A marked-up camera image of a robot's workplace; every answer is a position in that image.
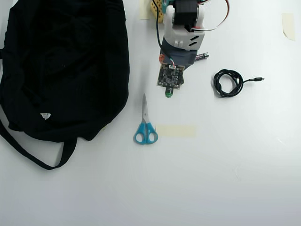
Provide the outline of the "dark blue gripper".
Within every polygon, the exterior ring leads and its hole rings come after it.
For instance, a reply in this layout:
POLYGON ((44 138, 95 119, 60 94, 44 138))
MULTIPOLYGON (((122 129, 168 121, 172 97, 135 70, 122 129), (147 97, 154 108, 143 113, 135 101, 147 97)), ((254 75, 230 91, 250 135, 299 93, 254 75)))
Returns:
POLYGON ((196 55, 198 53, 197 50, 184 50, 180 48, 175 48, 170 45, 165 38, 162 40, 162 49, 160 50, 159 62, 161 64, 172 64, 173 60, 175 65, 184 66, 185 69, 194 64, 196 55))

